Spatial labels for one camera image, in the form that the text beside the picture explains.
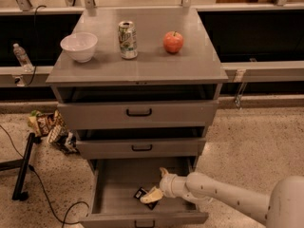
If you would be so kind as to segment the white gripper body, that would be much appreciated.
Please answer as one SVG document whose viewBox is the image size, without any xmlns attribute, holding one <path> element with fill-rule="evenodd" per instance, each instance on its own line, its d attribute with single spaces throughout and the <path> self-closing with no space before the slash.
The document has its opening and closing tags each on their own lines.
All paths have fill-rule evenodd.
<svg viewBox="0 0 304 228">
<path fill-rule="evenodd" d="M 160 189 L 167 198 L 182 198 L 188 192 L 186 177 L 165 174 L 161 178 Z"/>
</svg>

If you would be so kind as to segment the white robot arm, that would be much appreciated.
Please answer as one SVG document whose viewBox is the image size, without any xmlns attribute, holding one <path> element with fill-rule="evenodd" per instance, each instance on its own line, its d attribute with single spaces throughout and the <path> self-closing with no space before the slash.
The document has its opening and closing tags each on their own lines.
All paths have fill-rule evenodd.
<svg viewBox="0 0 304 228">
<path fill-rule="evenodd" d="M 304 228 L 304 177 L 280 180 L 270 196 L 220 182 L 199 172 L 186 177 L 161 170 L 160 187 L 153 187 L 140 198 L 151 203 L 167 198 L 182 198 L 199 204 L 204 197 L 219 200 L 266 228 Z"/>
</svg>

